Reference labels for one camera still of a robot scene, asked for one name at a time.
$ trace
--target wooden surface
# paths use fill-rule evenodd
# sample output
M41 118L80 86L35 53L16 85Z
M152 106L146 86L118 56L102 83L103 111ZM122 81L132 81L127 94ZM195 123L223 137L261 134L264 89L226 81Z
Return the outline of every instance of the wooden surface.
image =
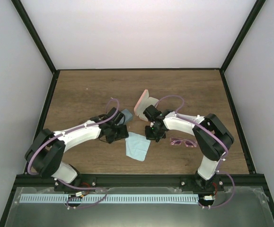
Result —
M179 111L186 115L216 114L235 138L230 154L221 170L232 174L247 174L247 165L231 115L220 74L217 70L89 70L61 71L44 128L63 130L104 114L111 97L120 101L120 110L133 108L144 89L160 99L180 95L186 104ZM161 101L158 109L175 110L181 104L177 98ZM127 124L128 131L144 135L148 122L134 116ZM125 154L125 140L107 144L91 140L73 147L63 161L82 173L121 174L193 174L203 154L199 148L183 144L171 146L170 137L190 138L186 133L168 131L159 143L152 141L145 161L134 160Z

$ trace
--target pink safety glasses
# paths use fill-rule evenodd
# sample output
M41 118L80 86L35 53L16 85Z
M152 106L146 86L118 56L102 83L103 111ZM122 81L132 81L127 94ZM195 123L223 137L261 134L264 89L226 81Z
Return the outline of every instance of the pink safety glasses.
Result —
M197 147L198 143L195 140L188 140L188 139L182 139L182 138L170 138L170 145L180 145L181 143L184 143L185 146L189 148L195 148Z

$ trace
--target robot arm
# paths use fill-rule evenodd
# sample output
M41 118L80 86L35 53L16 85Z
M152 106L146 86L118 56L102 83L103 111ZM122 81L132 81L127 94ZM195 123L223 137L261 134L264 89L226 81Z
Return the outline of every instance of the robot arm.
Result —
M234 142L234 138L218 117L214 114L209 114L206 117L199 115L188 116L176 114L171 110L166 110L162 113L153 105L147 107L143 114L151 122L150 126L145 127L145 135L148 140L155 140L158 142L160 139L166 137L165 133L168 130L178 130L196 137L204 155L196 173L196 175L199 176L197 184L204 188L208 181L214 176L225 150L214 138L198 126L183 119L189 119L200 124L207 130L213 131L214 135L222 141L227 149L229 149Z
M62 156L70 148L88 140L94 140L105 136L106 142L112 143L116 140L127 138L128 132L126 125L118 125L124 117L124 114L119 111L106 123L100 125L96 124L110 118L115 111L116 108L112 108L107 114L93 117L82 124L79 129L75 129L76 127L74 127L67 130L54 132L49 129L42 130L27 151L25 159L27 162L30 162L35 152L46 141L56 135L63 134L38 153L32 163L32 166L43 178L54 177L66 183L73 183L78 186L80 184L79 180L73 182L77 179L79 174L78 171L71 165L62 162Z

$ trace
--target blue cloth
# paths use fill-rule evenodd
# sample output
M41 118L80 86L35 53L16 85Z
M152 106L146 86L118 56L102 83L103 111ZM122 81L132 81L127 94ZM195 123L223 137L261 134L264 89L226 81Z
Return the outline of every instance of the blue cloth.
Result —
M145 160L150 140L145 136L129 132L125 139L126 155L133 159L143 162Z

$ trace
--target black metal frame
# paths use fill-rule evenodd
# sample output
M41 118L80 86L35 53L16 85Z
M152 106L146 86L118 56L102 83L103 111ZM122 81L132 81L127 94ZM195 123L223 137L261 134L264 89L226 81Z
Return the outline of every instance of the black metal frame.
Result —
M27 12L25 11L20 0L11 0L18 11L21 19L23 20L25 26L27 27L30 35L32 36L35 44L37 45L40 53L42 54L44 60L46 61L48 67L52 72L52 81L50 88L45 100L45 104L41 113L38 127L36 129L35 137L43 129L44 122L49 110L49 106L53 97L54 89L58 80L58 76L61 70L57 70L50 59L35 27L33 26ZM239 46L241 45L243 39L245 38L248 30L255 21L260 9L262 8L265 0L257 0L247 17L238 37L236 38L230 52L228 53L223 65L221 68L179 68L179 69L99 69L99 70L219 70L221 79L223 81L224 89L228 98L230 109L233 115L233 119L238 131L239 139L242 145L242 149L245 155L245 160L249 170L249 175L231 175L234 179L236 186L262 186L265 194L269 197L269 207L271 209L273 218L274 218L274 202L269 192L268 185L266 183L265 177L263 174L257 174L256 169L249 152L247 142L239 121L239 117L233 103L224 72L228 68L230 62L234 58L235 53L237 52ZM79 69L79 70L97 70L97 69ZM182 181L188 182L189 179L194 177L194 175L86 175L82 174L82 178L86 181L95 181L96 186L98 187L153 187L153 186L166 186L166 187L181 187L185 191L194 191L194 193L203 193L203 191L197 191L195 188L192 188L190 185L186 184L181 185ZM230 179L225 175L218 175L220 180L223 182L223 186L231 186ZM5 210L3 212L0 227L4 226L7 220L9 209L11 207L15 191L17 187L54 187L54 180L42 179L39 176L30 176L30 175L17 175L13 188L11 190L9 200L6 204Z

